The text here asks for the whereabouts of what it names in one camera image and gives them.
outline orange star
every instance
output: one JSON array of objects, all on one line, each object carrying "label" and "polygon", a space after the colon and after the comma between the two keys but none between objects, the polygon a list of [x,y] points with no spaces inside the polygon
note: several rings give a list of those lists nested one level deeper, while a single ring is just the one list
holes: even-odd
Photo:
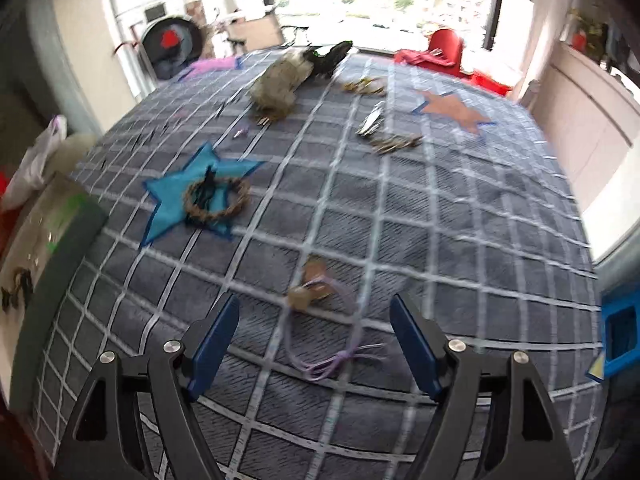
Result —
[{"label": "orange star", "polygon": [[463,129],[478,134],[478,123],[489,123],[491,119],[485,117],[480,112],[467,108],[465,104],[457,98],[455,94],[440,96],[431,92],[420,92],[429,102],[419,111],[426,114],[440,114],[450,117],[456,121]]}]

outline white plastic bag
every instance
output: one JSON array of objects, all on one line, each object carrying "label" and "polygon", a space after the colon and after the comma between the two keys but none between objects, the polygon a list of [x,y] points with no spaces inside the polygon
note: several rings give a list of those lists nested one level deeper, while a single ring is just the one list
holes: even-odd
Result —
[{"label": "white plastic bag", "polygon": [[55,116],[47,129],[36,138],[34,145],[24,154],[20,168],[15,172],[2,196],[0,212],[20,207],[27,202],[31,193],[44,187],[42,173],[47,159],[65,139],[66,117]]}]

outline table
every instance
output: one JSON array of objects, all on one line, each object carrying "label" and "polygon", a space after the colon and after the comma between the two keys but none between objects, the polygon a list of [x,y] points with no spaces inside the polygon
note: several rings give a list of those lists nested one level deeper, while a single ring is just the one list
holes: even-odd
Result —
[{"label": "table", "polygon": [[[380,98],[307,82],[297,108],[233,138],[244,89],[279,52],[244,70],[156,91],[119,121],[73,177],[110,211],[78,268],[44,351],[34,426],[50,456],[100,352],[137,354],[180,336],[216,296],[238,295],[241,320],[212,388],[194,406],[222,471],[238,478],[401,479],[434,413],[415,388],[388,322],[409,290],[423,314],[479,351],[527,351],[555,401],[579,466],[597,434],[599,296],[567,180],[530,115],[461,82],[367,56],[339,80],[388,76],[388,134],[422,146],[377,156],[355,134]],[[451,119],[411,113],[415,89],[455,92],[495,121],[476,137]],[[222,116],[216,101],[237,95]],[[167,133],[158,133],[168,121]],[[152,128],[156,133],[151,136]],[[176,226],[138,250],[154,203],[143,182],[181,168],[206,141],[221,156],[265,163],[231,241]],[[282,349],[284,296],[310,255],[357,297],[364,342],[388,343],[382,364],[355,360],[309,383]],[[334,296],[294,314],[293,346],[316,359],[343,348],[350,313]],[[170,478],[148,396],[140,399],[152,464]],[[460,478],[479,457],[488,403],[479,399]]]}]

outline rattan ring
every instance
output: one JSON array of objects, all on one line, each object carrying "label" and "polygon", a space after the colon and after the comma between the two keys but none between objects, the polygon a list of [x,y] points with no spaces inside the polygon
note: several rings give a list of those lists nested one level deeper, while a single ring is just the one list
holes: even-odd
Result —
[{"label": "rattan ring", "polygon": [[193,203],[193,193],[204,182],[198,180],[189,185],[182,197],[182,203],[184,204],[184,211],[191,219],[197,220],[203,224],[217,222],[223,218],[230,218],[238,215],[242,208],[249,202],[249,189],[251,185],[244,178],[217,178],[215,179],[217,186],[229,186],[229,189],[236,193],[236,200],[222,211],[212,213],[211,211],[205,211],[199,208]]}]

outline purple string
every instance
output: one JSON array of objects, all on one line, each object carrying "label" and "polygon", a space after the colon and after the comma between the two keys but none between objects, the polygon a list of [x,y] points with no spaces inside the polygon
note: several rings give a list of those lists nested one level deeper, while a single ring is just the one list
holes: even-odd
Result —
[{"label": "purple string", "polygon": [[385,345],[384,343],[360,345],[360,341],[362,339],[362,324],[360,323],[360,315],[354,301],[351,299],[351,295],[349,294],[347,288],[341,282],[334,280],[333,278],[329,278],[328,276],[320,276],[318,278],[314,278],[312,280],[309,280],[302,286],[317,285],[319,283],[325,283],[329,285],[338,294],[338,296],[340,296],[343,303],[350,304],[353,307],[353,328],[351,329],[351,334],[347,341],[347,346],[344,350],[340,350],[335,355],[322,361],[318,361],[317,363],[308,363],[297,357],[291,350],[290,316],[287,316],[284,331],[284,346],[287,354],[289,355],[289,360],[293,364],[294,368],[302,372],[305,376],[305,379],[308,381],[321,381],[322,379],[326,379],[328,376],[334,373],[334,371],[343,362],[348,361],[349,359],[361,358],[374,359],[378,361],[384,360],[382,356],[363,353],[363,351],[375,348],[384,348]]}]

